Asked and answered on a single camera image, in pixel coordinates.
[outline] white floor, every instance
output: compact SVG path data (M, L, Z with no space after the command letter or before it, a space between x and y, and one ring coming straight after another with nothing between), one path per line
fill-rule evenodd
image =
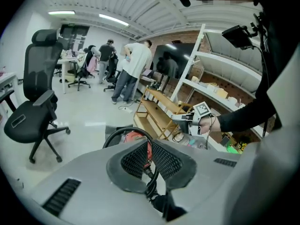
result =
M80 86L80 91L73 86L66 86L66 94L62 93L62 85L59 77L55 76L52 89L58 97L58 108L56 110L57 123L59 126L68 125L71 134L60 132L50 136L50 140L57 152L62 156L63 162L57 163L55 155L48 145L43 141L35 154L35 164L28 160L33 144L20 144L9 139L0 131L0 165L3 171L12 180L20 179L18 185L24 186L25 193L30 192L41 180L55 170L62 167L77 156L101 149L105 142L105 126L124 126L133 123L134 111L138 104L133 103L130 109L132 113L119 110L123 105L122 100L113 105L110 97L113 91L103 92L107 84L98 84L98 78L87 80L91 84ZM19 86L22 100L23 86Z

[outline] large black screen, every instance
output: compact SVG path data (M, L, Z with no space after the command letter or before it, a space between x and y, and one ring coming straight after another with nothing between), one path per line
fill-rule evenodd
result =
M194 43L157 46L153 57L153 70L180 79L194 46Z

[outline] white wall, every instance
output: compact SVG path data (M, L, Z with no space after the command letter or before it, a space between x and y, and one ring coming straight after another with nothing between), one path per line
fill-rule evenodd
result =
M95 45L96 48L99 49L101 45L107 43L108 39L112 39L114 41L113 45L117 50L117 55L120 60L120 58L123 57L123 55L120 55L122 47L128 44L130 41L127 37L124 37L118 33L101 28L90 27L83 47L85 48L89 45Z
M32 35L40 29L60 28L60 23L32 10L26 5L20 8L5 28L0 39L0 67L6 72L16 72L23 78L25 51Z

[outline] jeans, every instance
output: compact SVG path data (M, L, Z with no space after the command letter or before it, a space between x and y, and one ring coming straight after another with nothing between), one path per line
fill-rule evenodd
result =
M99 83L103 82L103 78L105 75L106 68L108 66L108 61L100 61L99 63Z
M135 83L137 78L129 75L125 70L123 70L118 78L116 89L114 90L112 100L114 102L117 101L118 97L120 96L122 90L126 85L126 91L124 94L123 101L128 102L132 93L133 88L135 87Z

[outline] brick wall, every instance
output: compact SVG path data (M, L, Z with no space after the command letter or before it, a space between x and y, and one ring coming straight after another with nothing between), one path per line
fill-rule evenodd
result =
M153 45L151 47L152 56L154 56L156 47L158 45L170 44L174 40L180 40L183 43L195 43L196 40L197 40L198 34L199 34L199 31L187 31L187 32L179 32L179 33L172 33L172 34L162 35L162 36L159 36L159 37L153 37L153 38L151 38L151 41L153 43ZM205 52L205 53L210 52L210 45L209 45L206 37L204 37L204 39L202 40L199 50L201 52ZM192 76L199 77L201 70L202 70L202 65L201 65L200 62L193 65L193 68L191 70L190 75L188 76L188 79L191 79ZM154 74L154 79L159 80L160 77L161 77L161 74L159 74L159 73ZM219 85L219 87L225 89L228 92L228 96L235 97L238 100L240 98L242 100L242 102L245 103L245 104L248 104L248 103L253 101L253 98L250 97L247 93L245 93L241 89L239 89L236 86L226 82L225 80L222 80L222 79L220 79L218 77L215 77L211 74L204 73L202 78L201 78L201 82L216 83L216 84ZM177 79L173 79L173 78L170 79L169 83L167 84L167 86L165 88L165 94L168 97L170 97L173 94L177 83L178 83ZM185 84L182 85L182 87L181 87L181 89L178 93L178 100L179 101L186 101L186 99L188 98L191 90L192 90L192 88L190 86L187 86ZM191 100L189 101L189 103L192 104L192 105L196 105L196 104L198 104L200 102L203 102L203 101L205 101L208 104L209 107L212 107L212 108L216 109L221 114L228 113L228 111L226 109L224 109L222 106L220 106L216 102L212 101L211 99L207 98L206 96L204 96L204 95L202 95L198 92L195 92L193 94L193 96L192 96ZM267 131L271 130L273 123L274 123L274 121L269 122L269 128L268 128ZM257 136L251 130L247 130L245 132L241 132L241 133L236 134L237 138L242 136L242 135L248 136L251 139L252 142L259 141Z

